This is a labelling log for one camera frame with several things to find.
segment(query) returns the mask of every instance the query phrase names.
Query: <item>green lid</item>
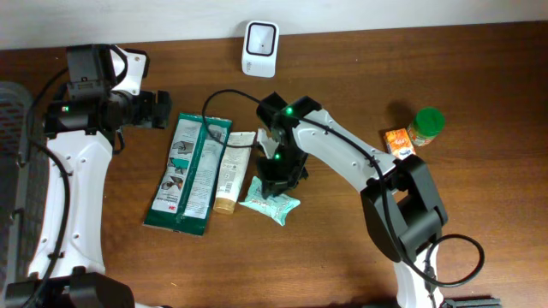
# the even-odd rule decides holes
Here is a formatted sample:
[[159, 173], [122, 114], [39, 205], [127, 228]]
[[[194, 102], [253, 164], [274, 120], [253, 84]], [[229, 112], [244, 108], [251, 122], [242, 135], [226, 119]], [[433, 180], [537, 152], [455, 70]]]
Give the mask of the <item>green lid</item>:
[[413, 121], [417, 132], [425, 137], [435, 137], [444, 129], [445, 118], [439, 110], [428, 107], [419, 111]]

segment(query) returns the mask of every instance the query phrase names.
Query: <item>white wall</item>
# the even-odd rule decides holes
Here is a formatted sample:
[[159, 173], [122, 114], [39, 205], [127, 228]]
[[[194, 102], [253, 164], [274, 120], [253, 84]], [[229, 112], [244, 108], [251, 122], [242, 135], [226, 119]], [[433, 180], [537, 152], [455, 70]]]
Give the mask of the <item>white wall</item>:
[[0, 49], [548, 19], [548, 0], [0, 0]]

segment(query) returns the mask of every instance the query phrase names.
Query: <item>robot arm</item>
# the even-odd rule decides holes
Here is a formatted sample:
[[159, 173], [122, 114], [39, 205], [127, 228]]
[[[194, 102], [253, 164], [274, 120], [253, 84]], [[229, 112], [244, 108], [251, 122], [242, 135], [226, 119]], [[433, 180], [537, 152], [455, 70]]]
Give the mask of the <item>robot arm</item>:
[[[266, 157], [258, 160], [264, 196], [283, 193], [307, 177], [304, 162], [308, 154], [322, 160], [347, 180], [362, 198], [367, 230], [379, 250], [394, 262], [398, 282], [397, 301], [402, 308], [440, 306], [444, 300], [439, 288], [430, 287], [407, 264], [396, 249], [385, 221], [382, 193], [387, 193], [390, 219], [397, 239], [415, 266], [426, 272], [430, 243], [441, 236], [447, 215], [425, 163], [416, 156], [403, 161], [379, 151], [337, 124], [326, 110], [311, 98], [287, 105], [276, 93], [264, 99], [257, 109], [259, 118], [271, 130], [272, 140], [259, 134]], [[321, 127], [291, 116], [315, 121], [350, 139], [375, 159], [383, 173], [386, 192], [381, 190], [376, 169], [362, 153]], [[399, 204], [392, 194], [408, 191]], [[436, 275], [436, 254], [429, 257], [428, 275]]]
[[[31, 280], [8, 285], [6, 306], [21, 307], [44, 284], [39, 301], [31, 306], [133, 306], [129, 287], [104, 276], [100, 243], [104, 178], [113, 154], [123, 150], [122, 127], [166, 128], [170, 96], [140, 89], [149, 63], [144, 51], [82, 45], [67, 48], [67, 61], [70, 82], [60, 87], [44, 120], [47, 148], [68, 174], [66, 231], [51, 276], [43, 279], [51, 266], [65, 202], [61, 171], [50, 159], [42, 232], [28, 269]], [[63, 101], [66, 91], [69, 100]], [[114, 151], [116, 136], [120, 149]]]

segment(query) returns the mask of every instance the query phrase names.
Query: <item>light blue packet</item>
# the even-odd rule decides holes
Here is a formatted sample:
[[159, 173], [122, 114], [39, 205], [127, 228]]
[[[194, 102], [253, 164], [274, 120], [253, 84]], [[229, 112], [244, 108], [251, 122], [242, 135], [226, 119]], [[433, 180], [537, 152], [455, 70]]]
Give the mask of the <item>light blue packet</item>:
[[260, 179], [257, 176], [254, 176], [249, 191], [247, 191], [247, 197], [244, 202], [240, 202], [240, 204], [265, 214], [284, 226], [285, 217], [288, 215], [289, 211], [301, 204], [301, 201], [296, 198], [291, 198], [286, 194], [264, 199], [261, 195], [261, 187]]

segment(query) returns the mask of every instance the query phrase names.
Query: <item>jar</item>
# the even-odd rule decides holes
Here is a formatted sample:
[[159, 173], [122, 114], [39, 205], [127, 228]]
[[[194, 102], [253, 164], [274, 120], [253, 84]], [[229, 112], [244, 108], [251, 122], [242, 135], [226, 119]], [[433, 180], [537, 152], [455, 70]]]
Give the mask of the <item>jar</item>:
[[427, 107], [419, 111], [409, 124], [408, 135], [414, 145], [428, 145], [444, 129], [444, 126], [444, 115], [433, 107]]

